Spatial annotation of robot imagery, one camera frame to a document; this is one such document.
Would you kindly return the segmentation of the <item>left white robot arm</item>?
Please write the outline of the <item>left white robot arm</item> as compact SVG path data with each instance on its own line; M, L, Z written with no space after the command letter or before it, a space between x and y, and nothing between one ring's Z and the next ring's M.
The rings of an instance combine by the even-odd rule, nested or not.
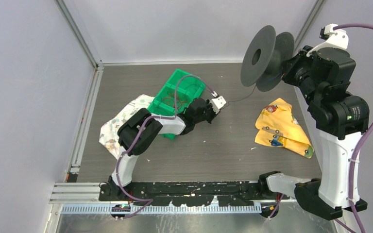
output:
M226 104L222 96L211 100L195 98L178 114L162 116L141 107L140 103L145 98L140 96L129 103L101 128L99 142L119 161L111 174L114 184L111 195L118 201L129 197L127 185L132 181L138 156L159 134L188 134L200 122L211 123Z

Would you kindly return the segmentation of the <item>black cable spool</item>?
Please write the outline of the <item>black cable spool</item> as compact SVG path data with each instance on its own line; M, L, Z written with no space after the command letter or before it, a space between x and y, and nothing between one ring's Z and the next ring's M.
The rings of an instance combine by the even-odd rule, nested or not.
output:
M240 81L245 87L256 85L268 92L281 82L283 62L292 58L294 36L290 32L276 34L273 26L260 29L250 42L244 55Z

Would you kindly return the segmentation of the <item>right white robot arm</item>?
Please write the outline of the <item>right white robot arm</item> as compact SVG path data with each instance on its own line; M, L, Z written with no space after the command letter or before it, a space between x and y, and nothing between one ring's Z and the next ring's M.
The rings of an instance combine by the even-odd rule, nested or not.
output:
M295 198L303 210L326 220L343 211L363 211L367 202L357 190L359 140L368 129L367 102L348 92L356 62L338 48L303 47L283 62L282 81L298 87L316 122L320 136L322 176L303 179L272 171L259 176L258 194L271 199L276 193Z

